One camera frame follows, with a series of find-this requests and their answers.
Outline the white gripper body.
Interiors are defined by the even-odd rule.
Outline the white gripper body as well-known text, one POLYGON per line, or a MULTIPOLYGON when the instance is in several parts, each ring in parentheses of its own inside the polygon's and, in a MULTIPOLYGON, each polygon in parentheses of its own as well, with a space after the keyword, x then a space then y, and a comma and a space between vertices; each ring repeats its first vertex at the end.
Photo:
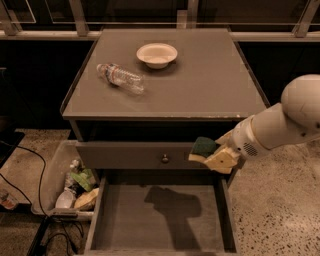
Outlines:
POLYGON ((253 131, 254 115, 239 122, 231 133, 231 144, 243 160, 255 160, 264 157, 270 151, 256 138, 253 131))

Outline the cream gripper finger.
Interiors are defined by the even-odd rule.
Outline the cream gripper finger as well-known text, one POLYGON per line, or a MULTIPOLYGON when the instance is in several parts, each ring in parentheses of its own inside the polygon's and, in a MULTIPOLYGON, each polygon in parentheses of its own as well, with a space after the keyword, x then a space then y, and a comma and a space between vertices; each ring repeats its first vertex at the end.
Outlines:
POLYGON ((226 144, 229 140, 229 138, 231 137, 232 131, 228 131, 227 133, 225 133, 224 135, 222 135, 220 138, 215 140, 216 144, 219 145, 223 145, 226 144))
POLYGON ((204 164, 213 171, 222 174, 230 174, 232 169, 238 164, 240 153, 230 147, 221 146, 214 154, 204 161, 204 164))

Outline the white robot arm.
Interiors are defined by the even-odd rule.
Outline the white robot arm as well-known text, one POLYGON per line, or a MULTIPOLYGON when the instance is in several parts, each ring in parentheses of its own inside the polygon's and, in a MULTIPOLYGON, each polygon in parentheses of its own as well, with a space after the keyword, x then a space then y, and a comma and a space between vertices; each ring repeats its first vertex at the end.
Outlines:
POLYGON ((220 147, 204 164, 229 174, 241 160, 260 158, 280 146, 319 137, 320 75, 303 75, 285 87, 279 103, 239 122, 220 137, 220 147))

